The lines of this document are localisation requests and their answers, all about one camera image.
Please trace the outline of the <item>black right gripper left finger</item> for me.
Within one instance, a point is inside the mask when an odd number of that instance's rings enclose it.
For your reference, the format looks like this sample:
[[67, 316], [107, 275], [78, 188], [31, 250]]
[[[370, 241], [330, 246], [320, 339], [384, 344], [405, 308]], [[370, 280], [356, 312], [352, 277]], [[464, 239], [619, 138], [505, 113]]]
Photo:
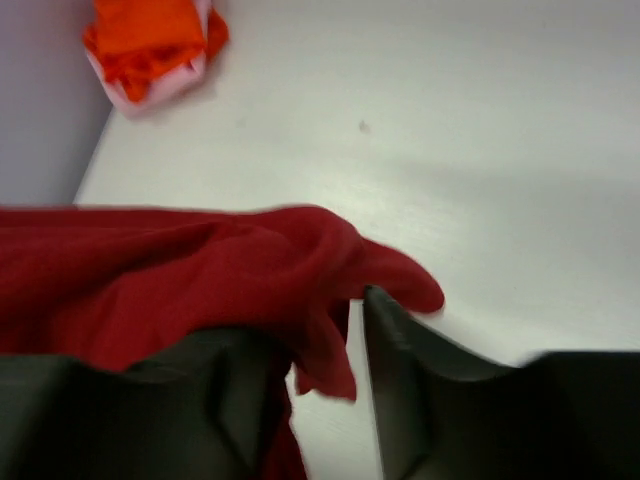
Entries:
[[1, 359], [5, 479], [253, 479], [281, 408], [278, 346], [187, 336], [122, 372], [63, 355]]

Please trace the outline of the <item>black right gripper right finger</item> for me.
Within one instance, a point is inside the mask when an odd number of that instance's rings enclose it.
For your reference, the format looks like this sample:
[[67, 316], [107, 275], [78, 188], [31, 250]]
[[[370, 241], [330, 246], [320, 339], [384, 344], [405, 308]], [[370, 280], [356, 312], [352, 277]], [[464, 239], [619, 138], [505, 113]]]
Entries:
[[363, 303], [388, 479], [635, 479], [639, 356], [490, 361], [418, 323], [384, 290]]

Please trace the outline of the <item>dark red t shirt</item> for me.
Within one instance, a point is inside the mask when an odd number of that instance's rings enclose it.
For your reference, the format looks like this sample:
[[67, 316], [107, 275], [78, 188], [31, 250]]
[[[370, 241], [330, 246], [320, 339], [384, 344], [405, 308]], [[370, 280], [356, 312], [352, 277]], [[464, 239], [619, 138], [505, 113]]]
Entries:
[[346, 400], [349, 306], [369, 285], [419, 313], [445, 302], [405, 254], [318, 206], [256, 213], [19, 209], [1, 213], [1, 350], [122, 370], [190, 333], [249, 327], [286, 347], [274, 386]]

